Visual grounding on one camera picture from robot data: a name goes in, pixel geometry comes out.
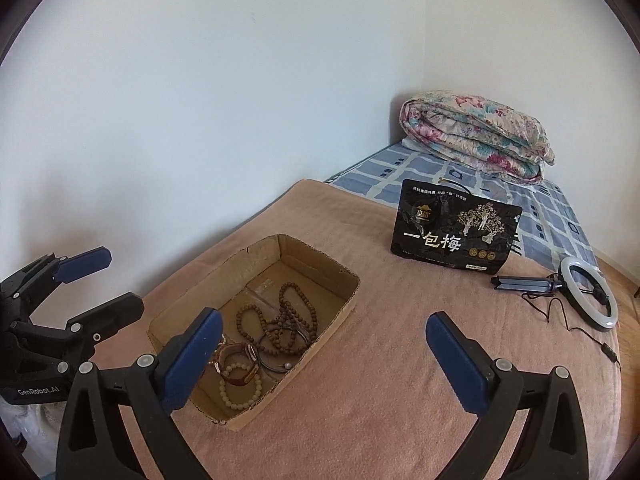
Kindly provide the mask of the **white gloved left hand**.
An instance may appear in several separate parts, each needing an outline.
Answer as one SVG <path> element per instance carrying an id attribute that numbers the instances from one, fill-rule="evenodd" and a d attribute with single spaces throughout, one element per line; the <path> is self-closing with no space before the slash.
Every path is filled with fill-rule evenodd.
<path id="1" fill-rule="evenodd" d="M 26 441 L 23 456 L 40 479 L 55 476 L 65 402 L 12 405 L 1 399 L 1 419 L 10 437 Z"/>

